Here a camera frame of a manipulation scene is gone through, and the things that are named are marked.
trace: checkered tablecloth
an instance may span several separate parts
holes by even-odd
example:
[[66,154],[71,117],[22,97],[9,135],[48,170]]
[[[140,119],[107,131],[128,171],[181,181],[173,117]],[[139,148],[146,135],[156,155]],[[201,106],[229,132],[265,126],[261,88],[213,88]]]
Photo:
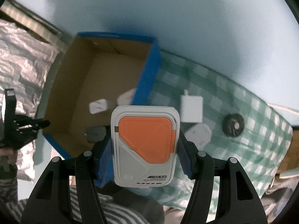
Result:
[[[172,106],[180,111],[180,96],[184,89],[189,95],[202,96],[203,123],[212,130],[211,142],[204,151],[214,158],[237,158],[261,197],[289,148],[290,124],[262,99],[225,76],[166,52],[161,52],[161,57],[162,65],[148,105]],[[227,137],[222,131],[222,120],[233,113],[242,115],[245,120],[244,131],[236,138]],[[193,125],[181,123],[181,128],[186,131]],[[193,183],[184,175],[177,160],[174,179],[169,185],[131,190],[162,205],[185,209]],[[211,215],[216,213],[218,190],[219,178],[215,178]]]

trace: white wall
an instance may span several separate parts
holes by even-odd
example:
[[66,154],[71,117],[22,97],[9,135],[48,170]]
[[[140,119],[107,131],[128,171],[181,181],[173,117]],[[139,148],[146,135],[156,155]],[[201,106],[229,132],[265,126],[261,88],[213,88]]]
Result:
[[144,31],[268,102],[299,109],[299,26],[284,0],[17,0],[58,27]]

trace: roll of black tape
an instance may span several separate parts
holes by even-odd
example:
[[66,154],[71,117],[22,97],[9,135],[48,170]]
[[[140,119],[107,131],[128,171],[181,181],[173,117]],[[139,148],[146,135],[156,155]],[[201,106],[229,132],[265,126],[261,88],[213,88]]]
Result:
[[244,119],[240,114],[229,114],[222,122],[222,130],[226,136],[237,137],[244,130]]

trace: open box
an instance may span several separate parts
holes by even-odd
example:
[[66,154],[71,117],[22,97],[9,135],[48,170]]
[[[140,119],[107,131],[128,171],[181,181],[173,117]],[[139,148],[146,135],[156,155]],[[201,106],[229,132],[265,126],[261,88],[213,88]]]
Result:
[[112,110],[91,114],[89,103],[116,102],[137,88],[132,105],[143,105],[161,64],[154,37],[106,32],[78,33],[62,58],[50,92],[45,138],[65,159],[93,147],[85,128],[110,125]]

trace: silver foil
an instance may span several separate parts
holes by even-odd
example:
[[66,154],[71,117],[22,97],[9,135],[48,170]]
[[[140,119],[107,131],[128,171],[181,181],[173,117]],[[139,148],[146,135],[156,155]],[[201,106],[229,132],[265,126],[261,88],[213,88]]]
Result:
[[[34,117],[47,73],[58,53],[52,45],[0,19],[0,105],[4,89],[13,88],[17,98],[16,112]],[[34,151],[34,142],[19,151],[17,166],[21,179],[34,179]]]

